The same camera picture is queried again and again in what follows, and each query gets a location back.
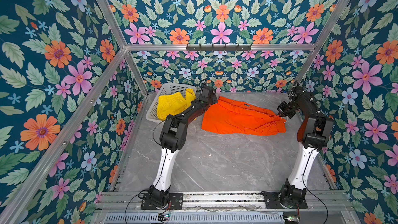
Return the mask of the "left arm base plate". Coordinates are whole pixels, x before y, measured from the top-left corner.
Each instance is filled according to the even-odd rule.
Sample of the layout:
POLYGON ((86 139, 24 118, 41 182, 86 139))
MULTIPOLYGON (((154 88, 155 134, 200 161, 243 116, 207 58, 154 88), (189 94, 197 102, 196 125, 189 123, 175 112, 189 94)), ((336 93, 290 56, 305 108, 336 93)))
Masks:
POLYGON ((183 205, 183 193, 170 193, 165 196, 144 194, 141 210, 180 210, 183 205))

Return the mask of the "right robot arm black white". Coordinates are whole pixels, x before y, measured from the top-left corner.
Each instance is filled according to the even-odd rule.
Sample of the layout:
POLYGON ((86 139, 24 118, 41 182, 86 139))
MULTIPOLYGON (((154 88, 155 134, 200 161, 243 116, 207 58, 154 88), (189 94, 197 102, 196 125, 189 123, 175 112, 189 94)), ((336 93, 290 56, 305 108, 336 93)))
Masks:
POLYGON ((293 83, 289 93, 290 102, 283 101, 278 106, 280 117, 293 118, 301 112, 304 116, 297 132, 298 156, 290 176, 279 193, 279 202, 284 208, 301 206, 305 202, 307 181, 315 158, 329 140, 333 119, 321 112, 311 92, 298 82, 293 83))

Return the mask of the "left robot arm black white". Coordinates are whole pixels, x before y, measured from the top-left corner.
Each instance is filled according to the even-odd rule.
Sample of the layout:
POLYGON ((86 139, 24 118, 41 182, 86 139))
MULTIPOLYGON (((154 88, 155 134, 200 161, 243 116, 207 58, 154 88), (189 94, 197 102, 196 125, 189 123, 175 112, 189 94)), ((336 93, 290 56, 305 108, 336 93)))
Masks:
POLYGON ((154 182, 146 194, 146 202, 152 207, 164 209, 171 205, 171 176, 176 157, 186 143, 188 126, 217 102, 216 91, 204 85, 200 95, 190 101, 188 108, 180 113, 166 116, 159 136, 161 146, 159 167, 154 182))

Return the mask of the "orange shorts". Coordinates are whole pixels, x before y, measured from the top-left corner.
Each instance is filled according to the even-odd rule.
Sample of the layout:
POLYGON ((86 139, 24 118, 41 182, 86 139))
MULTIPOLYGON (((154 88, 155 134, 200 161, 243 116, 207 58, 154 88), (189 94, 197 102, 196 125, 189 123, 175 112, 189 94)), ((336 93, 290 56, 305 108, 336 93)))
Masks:
POLYGON ((215 134, 272 136, 286 132, 285 120, 273 111, 219 97, 205 112, 202 130, 215 134))

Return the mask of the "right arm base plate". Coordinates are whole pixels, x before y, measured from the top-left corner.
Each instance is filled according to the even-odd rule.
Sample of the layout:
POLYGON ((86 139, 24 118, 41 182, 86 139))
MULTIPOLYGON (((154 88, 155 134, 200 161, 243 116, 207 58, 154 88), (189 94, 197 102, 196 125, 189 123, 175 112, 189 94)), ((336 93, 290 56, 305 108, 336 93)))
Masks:
POLYGON ((261 195, 264 197, 267 209, 308 208, 305 195, 303 195, 301 190, 299 190, 299 193, 286 193, 286 195, 283 195, 281 192, 262 191, 261 195))

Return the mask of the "yellow shorts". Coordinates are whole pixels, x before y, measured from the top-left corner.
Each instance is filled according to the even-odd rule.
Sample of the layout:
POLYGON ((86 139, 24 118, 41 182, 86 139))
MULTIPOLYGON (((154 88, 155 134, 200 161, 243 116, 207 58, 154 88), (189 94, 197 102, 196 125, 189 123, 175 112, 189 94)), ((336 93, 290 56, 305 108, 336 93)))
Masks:
POLYGON ((176 92, 171 95, 162 95, 158 97, 157 117, 159 120, 165 120, 168 115, 178 115, 188 109, 191 103, 196 99, 193 89, 185 90, 185 97, 181 92, 176 92))

